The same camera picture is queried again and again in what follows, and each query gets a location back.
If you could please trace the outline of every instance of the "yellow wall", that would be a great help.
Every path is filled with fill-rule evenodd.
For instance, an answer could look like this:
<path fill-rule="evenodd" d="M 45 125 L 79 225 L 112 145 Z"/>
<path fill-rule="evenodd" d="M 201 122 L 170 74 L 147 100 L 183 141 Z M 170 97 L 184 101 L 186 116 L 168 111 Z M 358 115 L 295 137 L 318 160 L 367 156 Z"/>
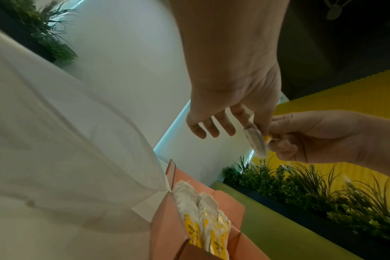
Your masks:
<path fill-rule="evenodd" d="M 331 109 L 351 110 L 390 118 L 390 70 L 280 104 L 275 114 Z M 272 152 L 269 153 L 268 159 L 272 167 L 286 164 Z M 259 159 L 254 157 L 252 161 L 258 163 Z M 336 173 L 343 173 L 334 182 L 335 189 L 340 189 L 344 185 L 344 174 L 351 180 L 363 181 L 370 185 L 373 184 L 374 175 L 381 187 L 388 178 L 381 173 L 348 163 L 316 164 L 315 168 L 320 173 L 327 174 L 332 166 L 335 166 Z M 390 186 L 387 195 L 390 204 Z"/>

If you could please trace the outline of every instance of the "green surface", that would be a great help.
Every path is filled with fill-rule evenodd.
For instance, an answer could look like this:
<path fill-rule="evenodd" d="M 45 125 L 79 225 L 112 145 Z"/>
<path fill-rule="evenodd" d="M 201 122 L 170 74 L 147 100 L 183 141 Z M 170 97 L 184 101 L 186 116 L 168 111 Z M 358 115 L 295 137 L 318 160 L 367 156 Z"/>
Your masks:
<path fill-rule="evenodd" d="M 231 187 L 216 182 L 245 208 L 241 231 L 271 260 L 362 260 L 362 258 L 261 205 Z"/>

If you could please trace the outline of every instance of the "wrapped food item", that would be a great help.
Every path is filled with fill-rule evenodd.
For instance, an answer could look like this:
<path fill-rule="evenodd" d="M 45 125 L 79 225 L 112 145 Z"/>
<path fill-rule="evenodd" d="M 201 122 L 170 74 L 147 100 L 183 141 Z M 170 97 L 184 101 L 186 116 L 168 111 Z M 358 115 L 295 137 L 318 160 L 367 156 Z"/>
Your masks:
<path fill-rule="evenodd" d="M 245 126 L 244 133 L 256 155 L 259 158 L 266 158 L 268 154 L 267 145 L 271 141 L 271 136 L 262 136 L 258 127 L 251 122 L 248 122 Z"/>
<path fill-rule="evenodd" d="M 221 250 L 221 258 L 229 260 L 229 254 L 227 250 L 229 232 L 231 231 L 231 221 L 225 216 L 222 210 L 218 213 L 218 229 L 219 229 L 219 243 L 224 245 L 224 249 Z"/>
<path fill-rule="evenodd" d="M 219 205 L 214 198 L 206 193 L 198 195 L 198 211 L 201 220 L 201 234 L 204 249 L 222 259 L 229 260 L 225 240 L 220 238 L 218 225 Z"/>
<path fill-rule="evenodd" d="M 202 248 L 201 230 L 199 228 L 199 215 L 197 202 L 197 193 L 187 182 L 179 181 L 172 190 L 178 212 L 181 214 L 191 240 L 190 244 Z"/>

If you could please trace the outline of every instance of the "white wall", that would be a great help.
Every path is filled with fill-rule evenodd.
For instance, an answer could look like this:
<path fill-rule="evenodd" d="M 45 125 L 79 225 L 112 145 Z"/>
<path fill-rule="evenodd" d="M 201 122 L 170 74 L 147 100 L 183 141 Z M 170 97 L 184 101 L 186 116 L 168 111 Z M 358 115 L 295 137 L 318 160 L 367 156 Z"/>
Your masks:
<path fill-rule="evenodd" d="M 85 0 L 63 37 L 78 58 L 63 69 L 126 114 L 152 147 L 190 98 L 180 35 L 158 0 Z"/>
<path fill-rule="evenodd" d="M 203 184 L 211 185 L 220 179 L 222 168 L 231 165 L 239 156 L 248 156 L 252 149 L 243 133 L 243 127 L 229 110 L 227 114 L 237 133 L 230 137 L 215 122 L 221 134 L 218 138 L 208 135 L 203 140 L 196 137 L 186 125 L 188 112 L 189 106 L 155 148 L 155 153 L 164 162 L 173 159 L 178 168 Z"/>

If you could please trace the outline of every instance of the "forearm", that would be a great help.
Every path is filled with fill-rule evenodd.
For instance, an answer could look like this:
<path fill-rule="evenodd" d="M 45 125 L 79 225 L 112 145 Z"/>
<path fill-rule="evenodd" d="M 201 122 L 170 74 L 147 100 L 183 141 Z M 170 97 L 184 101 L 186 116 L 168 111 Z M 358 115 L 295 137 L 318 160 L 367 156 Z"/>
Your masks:
<path fill-rule="evenodd" d="M 361 144 L 356 164 L 390 177 L 390 120 L 363 115 Z"/>
<path fill-rule="evenodd" d="M 245 84 L 240 79 L 269 70 L 276 63 L 288 3 L 170 0 L 193 87 L 222 83 L 222 88 L 237 88 Z"/>

